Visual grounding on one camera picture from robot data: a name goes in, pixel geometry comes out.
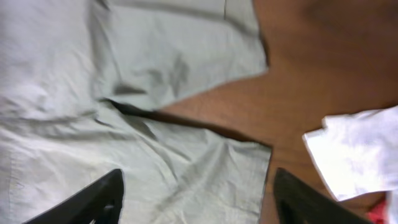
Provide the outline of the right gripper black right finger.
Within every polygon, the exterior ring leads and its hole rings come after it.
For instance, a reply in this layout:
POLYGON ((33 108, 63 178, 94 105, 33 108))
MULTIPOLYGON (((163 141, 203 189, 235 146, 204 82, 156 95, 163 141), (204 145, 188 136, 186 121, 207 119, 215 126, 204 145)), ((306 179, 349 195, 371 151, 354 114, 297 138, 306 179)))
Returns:
POLYGON ((283 168, 275 173, 273 189, 281 224, 371 224, 283 168))

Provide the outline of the khaki green shorts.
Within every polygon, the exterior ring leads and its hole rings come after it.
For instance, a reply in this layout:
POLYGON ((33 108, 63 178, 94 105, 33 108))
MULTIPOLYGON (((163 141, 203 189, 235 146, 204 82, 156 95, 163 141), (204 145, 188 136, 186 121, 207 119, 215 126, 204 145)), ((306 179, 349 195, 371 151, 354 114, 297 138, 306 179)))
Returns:
POLYGON ((121 169, 121 223, 257 223, 267 146, 146 113, 266 70, 251 1, 2 1, 1 222, 121 169))

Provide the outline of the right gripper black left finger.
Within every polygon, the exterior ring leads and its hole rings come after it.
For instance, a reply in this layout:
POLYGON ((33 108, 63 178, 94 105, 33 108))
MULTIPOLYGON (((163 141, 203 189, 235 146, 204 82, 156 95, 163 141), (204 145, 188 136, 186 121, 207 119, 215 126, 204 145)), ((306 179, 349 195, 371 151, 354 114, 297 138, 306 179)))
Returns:
POLYGON ((113 169, 26 224, 118 224, 123 198, 123 172, 113 169))

